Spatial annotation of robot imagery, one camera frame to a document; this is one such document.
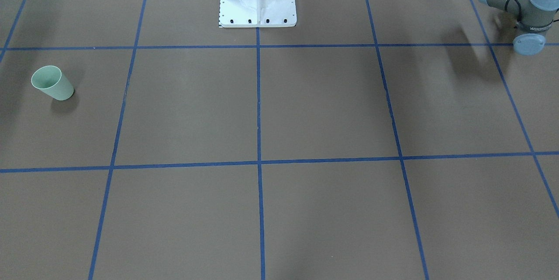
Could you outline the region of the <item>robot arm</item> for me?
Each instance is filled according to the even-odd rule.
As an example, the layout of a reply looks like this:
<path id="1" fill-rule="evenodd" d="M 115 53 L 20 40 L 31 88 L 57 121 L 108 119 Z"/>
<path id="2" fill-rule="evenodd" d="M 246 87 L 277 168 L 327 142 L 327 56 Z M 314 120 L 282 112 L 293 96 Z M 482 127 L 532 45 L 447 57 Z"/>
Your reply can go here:
<path id="1" fill-rule="evenodd" d="M 540 53 L 546 44 L 546 34 L 555 22 L 559 0 L 478 0 L 515 17 L 516 35 L 514 51 L 532 56 Z"/>

